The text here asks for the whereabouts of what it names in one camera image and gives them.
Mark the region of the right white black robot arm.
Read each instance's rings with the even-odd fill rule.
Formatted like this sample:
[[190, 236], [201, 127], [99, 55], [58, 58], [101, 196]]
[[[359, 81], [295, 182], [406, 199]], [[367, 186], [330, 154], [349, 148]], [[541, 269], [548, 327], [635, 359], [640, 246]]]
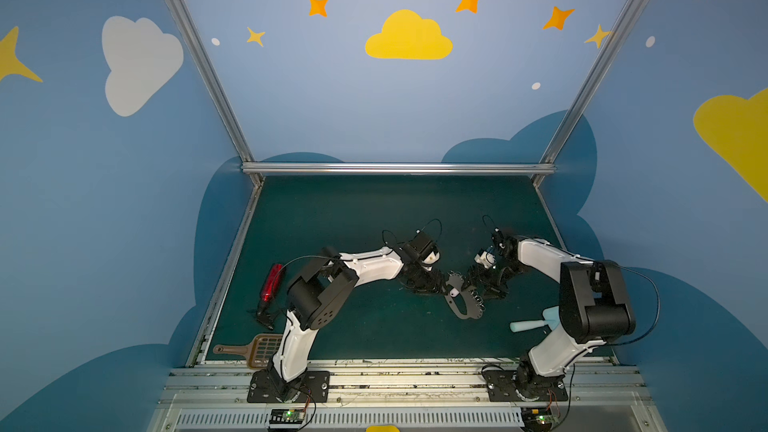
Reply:
[[661, 299], [654, 290], [656, 312], [647, 331], [621, 341], [635, 332], [636, 317], [624, 279], [625, 269], [610, 260], [595, 260], [560, 249], [540, 238], [528, 238], [490, 225], [492, 246], [478, 252], [469, 269], [472, 285], [484, 299], [502, 299], [509, 294], [512, 278], [537, 271], [558, 284], [558, 324], [537, 346], [520, 358], [516, 371], [519, 389], [553, 385], [567, 369], [598, 347], [625, 346], [641, 341], [656, 328]]

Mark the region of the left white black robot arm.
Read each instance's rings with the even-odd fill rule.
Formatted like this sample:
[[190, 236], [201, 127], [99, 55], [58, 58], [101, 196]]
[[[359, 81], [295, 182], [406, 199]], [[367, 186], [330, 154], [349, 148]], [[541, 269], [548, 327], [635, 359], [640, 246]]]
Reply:
[[423, 230], [409, 241], [387, 243], [373, 251], [324, 248], [311, 256], [287, 288], [285, 328], [268, 366], [272, 383], [278, 387], [298, 384], [319, 330], [338, 315], [356, 288], [402, 276], [418, 284], [434, 284], [440, 291], [439, 259], [436, 240]]

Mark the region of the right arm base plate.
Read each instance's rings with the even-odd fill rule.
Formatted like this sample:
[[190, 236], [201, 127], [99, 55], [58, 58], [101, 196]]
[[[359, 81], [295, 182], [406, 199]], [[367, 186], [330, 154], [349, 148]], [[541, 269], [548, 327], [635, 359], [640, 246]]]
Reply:
[[491, 402], [567, 401], [564, 376], [542, 377], [526, 371], [490, 368], [481, 371]]

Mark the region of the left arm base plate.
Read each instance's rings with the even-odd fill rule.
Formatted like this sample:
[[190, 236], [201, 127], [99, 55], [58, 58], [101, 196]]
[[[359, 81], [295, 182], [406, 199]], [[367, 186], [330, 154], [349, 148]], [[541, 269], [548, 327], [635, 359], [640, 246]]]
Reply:
[[293, 403], [309, 399], [326, 403], [330, 389], [330, 373], [306, 371], [296, 379], [286, 382], [273, 369], [256, 371], [250, 381], [246, 401], [248, 403]]

